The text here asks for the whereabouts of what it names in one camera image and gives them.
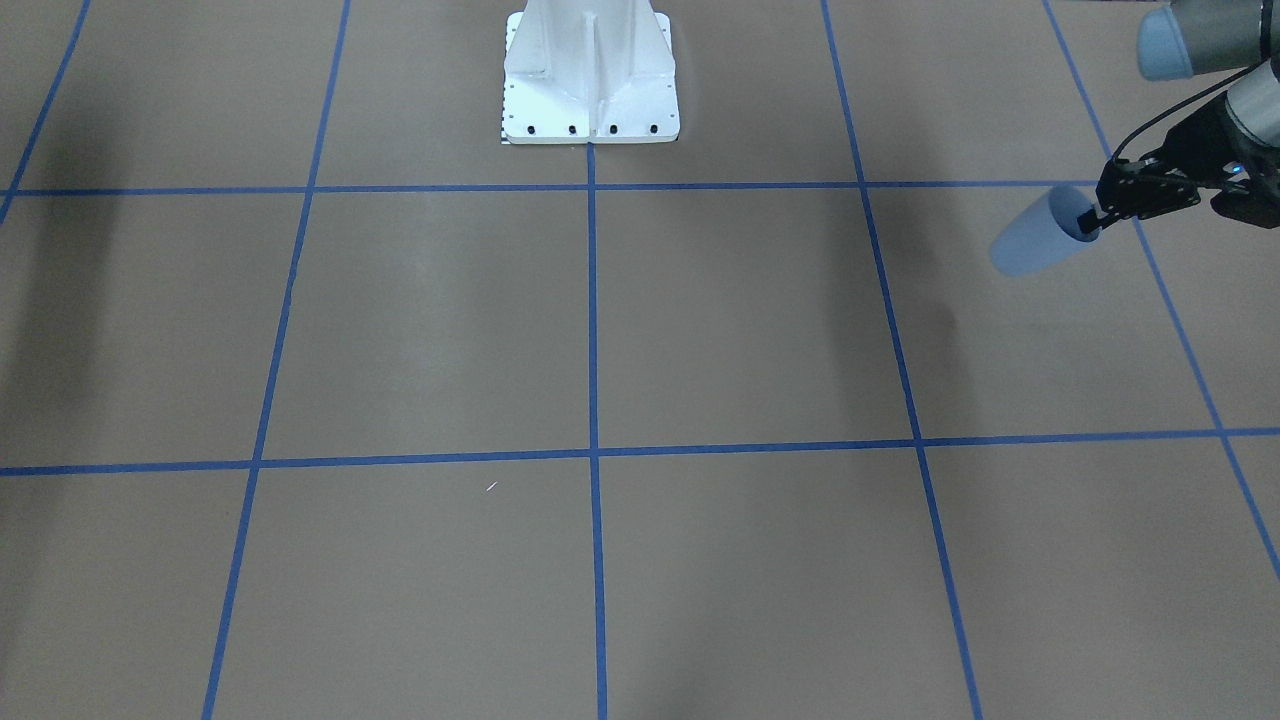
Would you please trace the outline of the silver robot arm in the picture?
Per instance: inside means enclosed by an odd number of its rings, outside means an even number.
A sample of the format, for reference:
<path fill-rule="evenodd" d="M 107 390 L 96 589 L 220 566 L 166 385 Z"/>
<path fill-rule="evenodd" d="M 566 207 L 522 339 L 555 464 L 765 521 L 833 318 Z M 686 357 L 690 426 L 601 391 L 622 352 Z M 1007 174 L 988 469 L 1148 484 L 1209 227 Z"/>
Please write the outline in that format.
<path fill-rule="evenodd" d="M 1097 204 L 1066 228 L 1091 242 L 1119 222 L 1192 208 L 1202 190 L 1215 191 L 1220 217 L 1277 228 L 1277 3 L 1170 1 L 1143 18 L 1137 61 L 1147 81 L 1233 74 L 1189 97 L 1206 102 L 1158 147 L 1129 160 L 1123 150 L 1143 131 L 1120 142 L 1096 186 Z"/>

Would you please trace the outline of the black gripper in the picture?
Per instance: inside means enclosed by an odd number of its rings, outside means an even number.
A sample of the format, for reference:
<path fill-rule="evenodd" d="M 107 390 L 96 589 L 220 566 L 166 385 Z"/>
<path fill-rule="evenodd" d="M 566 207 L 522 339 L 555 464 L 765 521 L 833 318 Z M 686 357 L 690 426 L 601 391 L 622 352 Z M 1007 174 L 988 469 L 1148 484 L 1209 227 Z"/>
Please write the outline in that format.
<path fill-rule="evenodd" d="M 1216 201 L 1253 193 L 1253 135 L 1221 92 L 1171 127 L 1139 161 L 1110 160 L 1076 215 L 1080 237 L 1100 237 L 1129 219 L 1152 219 L 1193 208 L 1201 191 Z"/>

